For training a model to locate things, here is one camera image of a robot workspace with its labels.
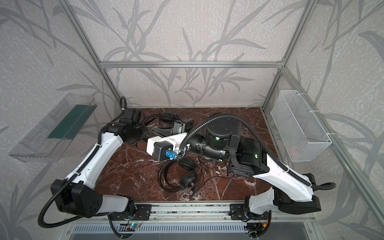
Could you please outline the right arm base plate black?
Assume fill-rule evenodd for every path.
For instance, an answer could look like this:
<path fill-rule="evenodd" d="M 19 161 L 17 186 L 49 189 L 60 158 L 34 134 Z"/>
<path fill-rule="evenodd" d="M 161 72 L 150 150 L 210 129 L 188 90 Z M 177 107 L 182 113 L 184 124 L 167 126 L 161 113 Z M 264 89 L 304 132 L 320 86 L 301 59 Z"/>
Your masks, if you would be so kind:
<path fill-rule="evenodd" d="M 249 221 L 249 218 L 247 217 L 244 210 L 244 204 L 230 204 L 229 216 L 233 221 L 242 221 L 242 222 Z"/>

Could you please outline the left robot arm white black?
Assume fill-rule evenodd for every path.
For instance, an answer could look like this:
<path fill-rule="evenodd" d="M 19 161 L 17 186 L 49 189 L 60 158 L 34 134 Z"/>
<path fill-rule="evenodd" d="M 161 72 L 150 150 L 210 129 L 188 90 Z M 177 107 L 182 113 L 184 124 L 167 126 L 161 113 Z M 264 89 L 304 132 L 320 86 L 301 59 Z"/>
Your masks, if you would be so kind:
<path fill-rule="evenodd" d="M 101 128 L 97 143 L 85 159 L 64 180 L 52 183 L 53 195 L 38 216 L 40 227 L 56 228 L 81 218 L 109 216 L 111 213 L 122 213 L 126 217 L 136 215 L 137 208 L 133 199 L 101 195 L 95 191 L 102 170 L 123 143 L 135 145 L 146 136 L 146 126 L 140 123 L 141 112 L 129 109 L 125 97 L 120 97 L 119 105 L 121 113 Z M 47 223 L 44 217 L 52 204 L 56 204 L 60 212 L 73 217 Z"/>

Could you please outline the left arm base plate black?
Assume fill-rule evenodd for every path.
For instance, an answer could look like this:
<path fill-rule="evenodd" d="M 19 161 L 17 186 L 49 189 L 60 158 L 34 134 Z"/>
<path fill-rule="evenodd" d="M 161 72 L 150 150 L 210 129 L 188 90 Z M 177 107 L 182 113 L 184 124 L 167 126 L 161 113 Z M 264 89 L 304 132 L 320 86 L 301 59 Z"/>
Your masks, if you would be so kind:
<path fill-rule="evenodd" d="M 151 215 L 152 205 L 139 204 L 129 208 L 128 220 L 130 221 L 148 221 Z"/>

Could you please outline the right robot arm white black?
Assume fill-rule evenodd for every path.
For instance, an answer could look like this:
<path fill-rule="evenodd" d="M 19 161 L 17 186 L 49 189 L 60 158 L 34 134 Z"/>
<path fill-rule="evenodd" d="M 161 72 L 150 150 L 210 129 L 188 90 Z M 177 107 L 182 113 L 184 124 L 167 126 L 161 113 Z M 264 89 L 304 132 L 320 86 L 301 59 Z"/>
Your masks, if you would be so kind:
<path fill-rule="evenodd" d="M 190 188 L 192 194 L 203 185 L 202 175 L 188 153 L 228 163 L 235 176 L 252 177 L 271 185 L 264 193 L 245 198 L 241 221 L 253 215 L 270 216 L 274 210 L 301 215 L 319 212 L 320 200 L 315 191 L 336 187 L 333 182 L 317 185 L 312 174 L 299 174 L 282 163 L 269 149 L 250 123 L 235 114 L 208 117 L 193 129 L 174 125 L 172 134 L 156 136 L 147 142 L 147 153 L 166 164 L 158 173 L 160 186 L 169 193 Z"/>

